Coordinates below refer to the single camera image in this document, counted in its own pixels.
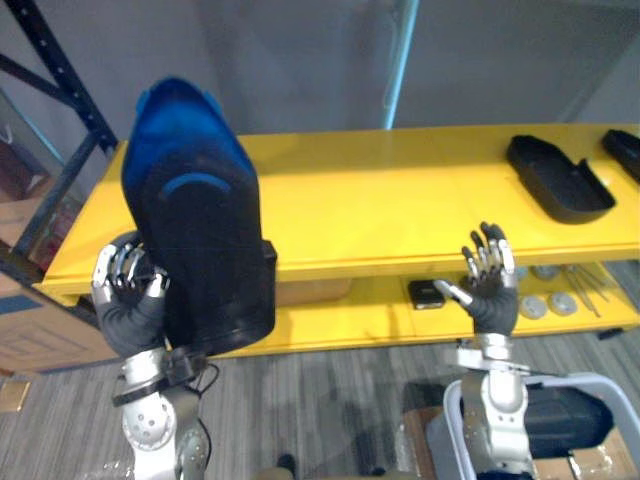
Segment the robotic hand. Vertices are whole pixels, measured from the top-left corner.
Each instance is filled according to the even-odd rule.
[[[211,442],[198,418],[202,392],[188,386],[207,366],[204,354],[168,352],[163,332],[166,273],[145,261],[137,232],[104,247],[91,283],[100,328],[126,358],[122,428],[138,480],[203,479]]]
[[[515,261],[500,227],[483,222],[480,229],[486,243],[471,233],[477,257],[462,249],[469,269],[466,288],[435,281],[473,318],[474,348],[458,348],[447,360],[469,369],[462,379],[464,435],[478,478],[533,478],[521,378],[529,369],[511,362],[509,338],[518,317]]]

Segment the yellow shelving unit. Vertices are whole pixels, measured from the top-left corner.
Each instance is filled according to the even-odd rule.
[[[600,146],[608,128],[509,125],[240,137],[259,174],[263,236],[278,251],[278,280],[355,280],[342,300],[279,309],[276,331],[239,354],[468,335],[470,322],[454,306],[410,311],[403,282],[411,275],[462,271],[461,243],[482,220],[503,227],[519,265],[640,257],[640,194]],[[635,125],[616,128],[638,133]],[[587,158],[617,205],[582,225],[552,220],[506,161],[506,148],[517,134],[553,142],[575,162]],[[65,305],[89,293],[100,248],[135,228],[120,187],[126,146],[120,145],[37,285]],[[623,300],[603,312],[594,322],[582,313],[569,323],[523,321],[518,332],[639,321]]]
[[[523,295],[547,300],[554,292],[568,292],[578,311],[559,316],[550,310],[539,320],[520,315],[514,335],[543,335],[614,327],[632,328],[640,323],[638,313],[625,293],[597,264],[587,268],[607,282],[602,289],[605,301],[587,290],[601,317],[587,310],[563,275],[542,281],[528,275],[520,284]],[[444,274],[458,280],[461,274]],[[351,293],[337,301],[280,308],[271,335],[227,356],[248,356],[291,351],[399,345],[450,341],[473,336],[471,318],[454,302],[433,310],[414,310],[407,284],[420,276],[368,277],[354,281]]]

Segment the black metal rack frame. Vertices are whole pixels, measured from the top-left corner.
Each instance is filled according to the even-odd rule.
[[[53,36],[35,2],[33,0],[4,1],[51,73],[55,83],[33,73],[2,53],[0,53],[0,70],[72,108],[87,128],[86,137],[65,163],[60,176],[40,203],[15,246],[11,247],[0,241],[0,271],[24,287],[36,291],[32,285],[42,280],[44,272],[29,260],[32,249],[89,155],[96,147],[100,147],[105,154],[110,155],[117,144],[117,139]],[[66,310],[92,325],[97,324],[89,302],[81,301],[76,307]]]

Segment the lower shelf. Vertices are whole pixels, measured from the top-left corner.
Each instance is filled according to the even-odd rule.
[[[638,326],[638,312],[604,268],[596,264],[586,267],[608,284],[602,289],[608,302],[597,292],[587,291],[600,318],[587,310],[564,275],[542,281],[529,274],[520,284],[522,295],[538,295],[546,301],[551,293],[568,292],[576,300],[578,311],[566,317],[549,311],[539,320],[520,316],[514,334],[544,335]],[[461,275],[454,273],[443,277],[457,281]],[[350,293],[340,300],[279,308],[276,327],[268,337],[222,356],[441,342],[471,337],[470,317],[452,301],[439,309],[413,309],[406,287],[409,281],[418,278],[358,278]]]

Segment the black tray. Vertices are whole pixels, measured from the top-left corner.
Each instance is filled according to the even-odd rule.
[[[640,183],[640,138],[622,130],[609,130],[602,145]]]
[[[616,204],[586,160],[574,165],[552,143],[531,135],[516,135],[507,157],[529,193],[559,222],[589,222]]]

